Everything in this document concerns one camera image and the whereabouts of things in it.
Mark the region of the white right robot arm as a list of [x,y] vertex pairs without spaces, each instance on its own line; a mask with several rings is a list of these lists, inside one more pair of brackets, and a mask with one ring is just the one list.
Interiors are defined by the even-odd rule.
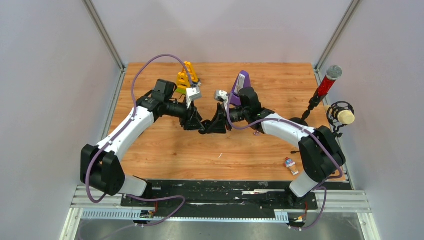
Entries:
[[240,105],[235,107],[231,107],[233,93],[224,90],[214,93],[219,104],[213,120],[205,123],[206,133],[217,133],[216,127],[230,131],[236,129],[234,123],[246,121],[249,128],[296,147],[300,151],[303,172],[290,183],[289,192],[285,195],[290,208],[301,207],[306,201],[305,195],[333,178],[335,173],[343,176],[341,167],[346,163],[346,157],[328,127],[314,128],[281,117],[262,106],[252,87],[242,88],[238,93]]

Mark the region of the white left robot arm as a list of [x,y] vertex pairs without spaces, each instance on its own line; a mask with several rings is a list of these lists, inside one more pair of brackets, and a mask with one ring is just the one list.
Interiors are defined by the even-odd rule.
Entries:
[[141,96],[126,119],[106,138],[81,150],[80,179],[88,187],[106,195],[132,195],[140,206],[149,206],[153,193],[145,179],[124,173],[121,160],[138,137],[160,117],[179,118],[185,131],[204,130],[202,117],[194,105],[202,94],[198,86],[189,87],[183,102],[172,99],[175,83],[158,79],[155,87]]

